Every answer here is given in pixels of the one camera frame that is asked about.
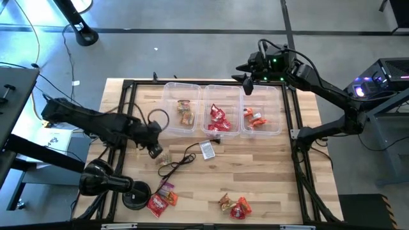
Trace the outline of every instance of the tag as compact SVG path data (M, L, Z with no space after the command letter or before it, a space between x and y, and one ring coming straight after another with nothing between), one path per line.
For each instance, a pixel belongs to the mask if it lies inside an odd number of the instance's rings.
M216 154L213 150L213 147L210 141L200 142L199 145L200 145L200 150L202 151L202 154L203 154L203 158L205 160L212 158L212 157L216 157Z

